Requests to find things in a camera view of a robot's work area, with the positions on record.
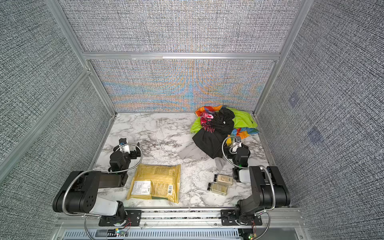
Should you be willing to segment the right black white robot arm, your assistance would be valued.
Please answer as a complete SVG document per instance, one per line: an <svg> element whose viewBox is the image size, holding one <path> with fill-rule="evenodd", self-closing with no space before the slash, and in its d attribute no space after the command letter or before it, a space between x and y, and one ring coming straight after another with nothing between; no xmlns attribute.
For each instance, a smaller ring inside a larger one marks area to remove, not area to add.
<svg viewBox="0 0 384 240"><path fill-rule="evenodd" d="M234 143L231 146L224 144L222 151L226 160L234 166L232 170L234 181L251 185L249 197L239 200L233 211L221 213L227 225L234 223L248 225L263 213L291 204L290 193L278 167L249 166L251 152L241 143Z"/></svg>

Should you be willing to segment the grey cloth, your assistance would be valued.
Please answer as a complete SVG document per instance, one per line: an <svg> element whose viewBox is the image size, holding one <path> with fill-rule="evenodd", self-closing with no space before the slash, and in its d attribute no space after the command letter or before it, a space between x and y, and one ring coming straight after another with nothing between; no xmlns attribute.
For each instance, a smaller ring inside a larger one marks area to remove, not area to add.
<svg viewBox="0 0 384 240"><path fill-rule="evenodd" d="M203 152L196 144L192 143L186 146L183 150L179 152L179 157L181 159L192 159L192 160L209 160L212 159L205 152ZM214 158L216 167L221 171L224 166L227 164L227 161L220 157Z"/></svg>

